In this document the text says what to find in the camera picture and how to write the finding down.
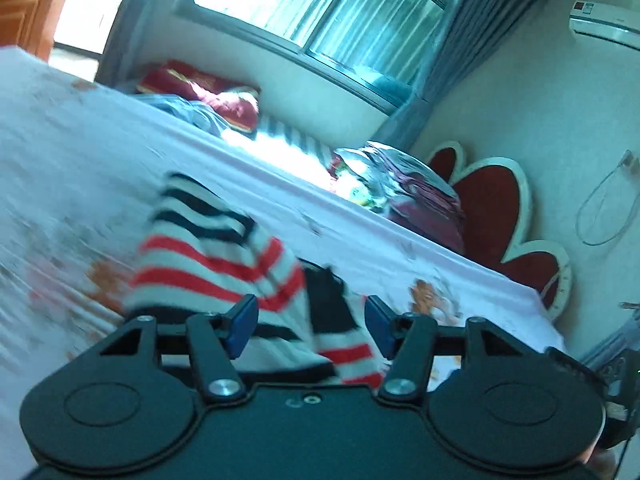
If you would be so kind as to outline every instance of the door panel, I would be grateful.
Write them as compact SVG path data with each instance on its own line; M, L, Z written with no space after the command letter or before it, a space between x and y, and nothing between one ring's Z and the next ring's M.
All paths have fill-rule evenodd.
M49 59L65 0L0 0L0 46L16 44Z

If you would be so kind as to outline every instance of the red pillow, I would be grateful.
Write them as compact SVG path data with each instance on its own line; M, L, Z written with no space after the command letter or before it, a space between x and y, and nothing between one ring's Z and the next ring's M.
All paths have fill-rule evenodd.
M150 94L175 94L187 101L201 101L211 106L233 129L252 133L258 125L260 91L193 66L170 59L153 69L138 85L138 91Z

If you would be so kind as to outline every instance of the white air conditioner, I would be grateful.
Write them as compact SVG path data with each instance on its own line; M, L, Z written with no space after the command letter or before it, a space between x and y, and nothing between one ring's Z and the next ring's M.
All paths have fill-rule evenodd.
M569 27L575 34L640 50L640 13L632 10L578 1L571 11Z

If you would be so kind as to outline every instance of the red stripe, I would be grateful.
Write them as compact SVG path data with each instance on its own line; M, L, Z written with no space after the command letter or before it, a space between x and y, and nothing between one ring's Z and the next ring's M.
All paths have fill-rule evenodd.
M260 298L258 305L262 310L269 312L280 312L285 309L291 299L305 286L305 273L302 267L295 265L293 272L289 275L287 281L272 296Z
M355 379L344 379L342 384L368 384L372 388L379 388L380 384L382 384L382 374L375 373Z
M369 348L369 345L366 343L353 346L351 348L325 350L323 352L319 352L319 354L332 361L335 365L345 365L359 361L360 359L373 357L371 348Z
M282 242L277 238L271 238L266 250L260 254L255 267L249 267L243 264L236 264L222 258L214 258L205 256L187 242L171 238L168 236L152 236L140 246L140 254L154 249L172 251L174 253L186 256L196 262L207 267L207 269L220 274L227 274L243 280L244 282L256 282L260 278L266 276L271 267L278 261L284 251Z
M218 300L229 301L230 303L237 303L242 299L242 294L226 290L226 288L217 286L208 280L204 280L199 276L194 276L183 270L168 269L166 267L153 267L142 270L133 278L131 285L174 286L217 298Z

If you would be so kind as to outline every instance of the window frame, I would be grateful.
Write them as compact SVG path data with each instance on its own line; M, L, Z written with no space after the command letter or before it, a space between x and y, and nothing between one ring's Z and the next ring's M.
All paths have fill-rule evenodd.
M378 110L390 114L402 105L401 100L389 95L380 95L382 92L377 90L373 85L363 80L354 79L341 70L337 64L331 63L327 58L321 60L322 56L313 53L311 50L311 46L322 32L340 1L341 0L331 1L303 46L285 40L272 32L268 32L263 28L256 27L238 18L233 18L222 12L201 7L195 3L195 0L178 0L175 12L190 22L215 28L220 32L224 32L240 40L260 46L274 54L278 54L340 88L345 89ZM445 10L450 0L431 1Z

